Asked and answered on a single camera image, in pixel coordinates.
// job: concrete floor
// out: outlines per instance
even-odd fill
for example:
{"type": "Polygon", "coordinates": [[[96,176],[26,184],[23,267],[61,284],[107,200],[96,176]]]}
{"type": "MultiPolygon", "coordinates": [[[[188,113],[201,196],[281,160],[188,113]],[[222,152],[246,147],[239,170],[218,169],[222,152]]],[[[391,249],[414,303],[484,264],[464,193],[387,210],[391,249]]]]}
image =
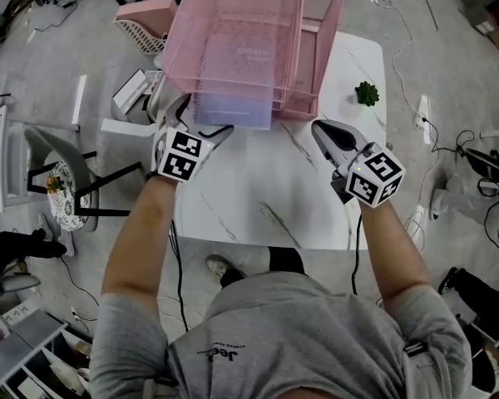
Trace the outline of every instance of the concrete floor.
{"type": "MultiPolygon", "coordinates": [[[[440,145],[454,146],[463,129],[475,132],[499,128],[499,51],[475,31],[462,15],[459,0],[429,0],[437,17],[436,32],[424,0],[392,0],[407,19],[414,43],[398,58],[399,71],[406,79],[407,94],[415,106],[421,94],[431,98],[432,122],[438,127],[440,145]]],[[[305,14],[324,14],[329,0],[307,0],[305,14]]],[[[117,10],[114,0],[82,0],[78,9],[58,28],[32,34],[34,27],[58,23],[60,8],[35,7],[16,20],[10,37],[0,49],[0,92],[15,96],[11,112],[25,120],[70,122],[77,83],[86,77],[77,144],[83,151],[97,150],[92,168],[99,175],[111,173],[138,160],[147,165],[149,140],[114,136],[99,131],[101,120],[114,116],[111,96],[138,68],[150,68],[151,58],[142,56],[112,24],[117,10]]],[[[408,175],[393,203],[404,221],[416,209],[420,186],[426,170],[436,155],[422,143],[422,132],[412,125],[413,113],[403,98],[401,84],[393,70],[393,56],[407,42],[408,33],[395,10],[385,10],[369,0],[347,0],[340,31],[378,42],[383,47],[388,99],[388,141],[407,167],[408,175]]],[[[69,140],[72,135],[64,135],[69,140]]],[[[498,140],[476,140],[472,146],[488,152],[498,140]]],[[[459,173],[470,193],[476,194],[478,176],[469,164],[453,154],[443,153],[437,168],[428,176],[422,205],[428,207],[435,183],[442,183],[452,173],[459,173]]],[[[143,181],[138,173],[108,185],[101,192],[101,207],[130,208],[143,181]]],[[[11,209],[0,214],[0,231],[18,229],[31,233],[37,213],[47,214],[46,203],[11,209]]],[[[123,219],[100,218],[94,233],[75,233],[77,256],[67,259],[72,276],[81,287],[99,297],[108,254],[122,226],[123,219]]],[[[493,212],[490,229],[499,228],[499,212],[493,212]]],[[[268,254],[261,247],[211,243],[180,238],[183,260],[183,298],[190,310],[191,326],[200,322],[219,290],[204,265],[208,254],[218,253],[231,259],[247,273],[266,270],[268,254]]],[[[333,292],[351,290],[350,274],[354,253],[301,250],[306,272],[333,292]]],[[[453,265],[460,265],[499,288],[499,250],[487,241],[484,229],[459,214],[445,214],[426,226],[422,252],[437,284],[453,265]]],[[[36,299],[49,312],[76,324],[70,313],[73,305],[85,318],[96,317],[96,305],[74,288],[59,260],[30,259],[30,269],[42,285],[36,299]]],[[[361,253],[358,273],[360,295],[375,299],[377,286],[369,265],[368,253],[361,253]]],[[[170,339],[183,333],[176,297],[177,264],[171,250],[166,252],[160,291],[161,321],[170,339]]],[[[465,308],[451,295],[456,311],[465,308]]],[[[94,323],[87,323],[94,328],[94,323]]]]}

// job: black and white marker cube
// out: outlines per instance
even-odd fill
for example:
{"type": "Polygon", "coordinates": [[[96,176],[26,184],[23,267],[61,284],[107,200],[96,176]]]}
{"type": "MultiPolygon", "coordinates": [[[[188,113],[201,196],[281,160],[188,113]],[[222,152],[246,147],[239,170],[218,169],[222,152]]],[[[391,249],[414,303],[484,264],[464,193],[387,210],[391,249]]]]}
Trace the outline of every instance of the black and white marker cube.
{"type": "Polygon", "coordinates": [[[351,166],[346,190],[375,208],[398,192],[405,173],[399,160],[384,149],[351,166]]]}
{"type": "Polygon", "coordinates": [[[167,128],[163,146],[158,173],[183,183],[196,175],[214,148],[207,140],[173,127],[167,128]]]}

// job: black pants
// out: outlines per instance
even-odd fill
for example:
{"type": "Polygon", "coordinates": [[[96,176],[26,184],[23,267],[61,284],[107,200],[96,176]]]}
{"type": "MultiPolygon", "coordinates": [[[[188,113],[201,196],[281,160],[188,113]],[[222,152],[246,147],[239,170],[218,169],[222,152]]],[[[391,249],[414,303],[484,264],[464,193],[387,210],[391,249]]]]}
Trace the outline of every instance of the black pants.
{"type": "Polygon", "coordinates": [[[455,274],[452,286],[464,303],[479,317],[499,322],[499,291],[483,283],[465,269],[455,274]]]}
{"type": "Polygon", "coordinates": [[[38,229],[31,235],[0,232],[0,274],[13,260],[26,256],[51,259],[61,257],[67,247],[57,241],[45,241],[44,230],[38,229]]]}
{"type": "MultiPolygon", "coordinates": [[[[295,249],[268,248],[270,272],[296,272],[305,275],[303,261],[295,249]]],[[[220,285],[225,288],[241,279],[244,279],[244,275],[239,270],[228,269],[220,280],[220,285]]]]}

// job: white marble tabletop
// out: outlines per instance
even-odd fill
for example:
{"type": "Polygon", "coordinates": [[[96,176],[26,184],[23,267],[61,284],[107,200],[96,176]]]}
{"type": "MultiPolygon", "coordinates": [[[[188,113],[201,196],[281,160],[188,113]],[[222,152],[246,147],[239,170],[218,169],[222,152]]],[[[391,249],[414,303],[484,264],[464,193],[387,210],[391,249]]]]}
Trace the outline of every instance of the white marble tabletop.
{"type": "MultiPolygon", "coordinates": [[[[376,42],[337,32],[319,117],[355,126],[385,146],[383,51],[376,42]],[[361,81],[377,86],[381,100],[375,106],[356,102],[354,88],[361,81]]],[[[342,204],[329,184],[332,173],[310,123],[276,120],[270,131],[235,129],[201,172],[178,187],[178,234],[240,244],[354,249],[358,203],[342,204]]]]}

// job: pink mesh basket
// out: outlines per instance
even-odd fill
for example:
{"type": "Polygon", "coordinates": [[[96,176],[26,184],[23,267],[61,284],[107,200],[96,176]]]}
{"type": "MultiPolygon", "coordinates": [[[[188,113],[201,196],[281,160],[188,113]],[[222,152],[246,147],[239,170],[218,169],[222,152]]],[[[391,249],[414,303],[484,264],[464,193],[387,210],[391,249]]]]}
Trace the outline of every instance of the pink mesh basket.
{"type": "Polygon", "coordinates": [[[163,55],[184,92],[269,100],[281,108],[297,71],[304,0],[183,0],[163,55]]]}
{"type": "Polygon", "coordinates": [[[344,0],[332,0],[318,25],[301,32],[299,65],[294,89],[280,111],[274,116],[284,120],[311,121],[318,117],[318,95],[324,82],[325,70],[333,48],[344,0]]]}

